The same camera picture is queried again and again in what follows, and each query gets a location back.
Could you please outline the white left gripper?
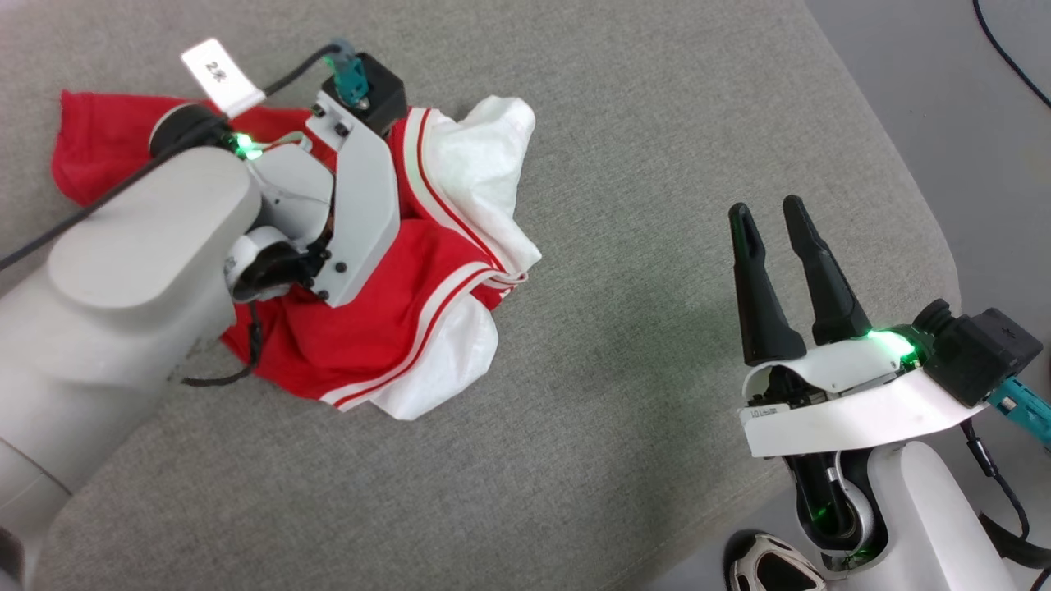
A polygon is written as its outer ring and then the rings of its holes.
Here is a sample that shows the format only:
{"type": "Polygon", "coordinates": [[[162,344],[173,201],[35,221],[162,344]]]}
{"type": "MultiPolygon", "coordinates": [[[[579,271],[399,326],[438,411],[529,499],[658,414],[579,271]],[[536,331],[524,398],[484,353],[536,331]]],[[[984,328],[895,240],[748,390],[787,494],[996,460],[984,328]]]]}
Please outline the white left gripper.
{"type": "MultiPolygon", "coordinates": [[[[227,119],[202,103],[165,113],[149,137],[153,158],[195,147],[232,152],[227,119]]],[[[227,257],[232,298],[273,299],[297,285],[331,307],[351,303],[399,229],[397,172],[386,141],[323,91],[304,133],[269,144],[236,134],[234,152],[262,206],[227,257]]]]}

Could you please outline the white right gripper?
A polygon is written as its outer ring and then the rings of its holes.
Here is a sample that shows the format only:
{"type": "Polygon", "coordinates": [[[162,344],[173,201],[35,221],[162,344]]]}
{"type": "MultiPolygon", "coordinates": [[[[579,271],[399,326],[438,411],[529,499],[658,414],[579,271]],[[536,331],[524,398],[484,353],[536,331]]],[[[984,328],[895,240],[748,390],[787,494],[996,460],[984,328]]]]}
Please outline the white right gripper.
{"type": "Polygon", "coordinates": [[[930,378],[930,337],[908,326],[872,330],[798,195],[783,200],[783,213],[815,311],[818,347],[808,351],[772,288],[750,209],[737,203],[728,212],[742,354],[754,367],[739,417],[754,457],[893,444],[952,428],[987,408],[984,401],[965,406],[930,378]]]}

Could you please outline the red white basketball jersey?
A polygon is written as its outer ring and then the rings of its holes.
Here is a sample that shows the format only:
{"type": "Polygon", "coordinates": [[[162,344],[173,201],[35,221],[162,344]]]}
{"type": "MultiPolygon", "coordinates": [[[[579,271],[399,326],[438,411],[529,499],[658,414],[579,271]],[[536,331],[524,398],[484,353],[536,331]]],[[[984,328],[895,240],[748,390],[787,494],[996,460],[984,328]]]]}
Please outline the red white basketball jersey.
{"type": "Polygon", "coordinates": [[[260,303],[259,378],[413,420],[485,375],[498,344],[492,311],[541,259],[514,220],[534,128],[521,98],[487,97],[459,121],[410,108],[387,139],[397,239],[348,305],[298,287],[260,303]]]}

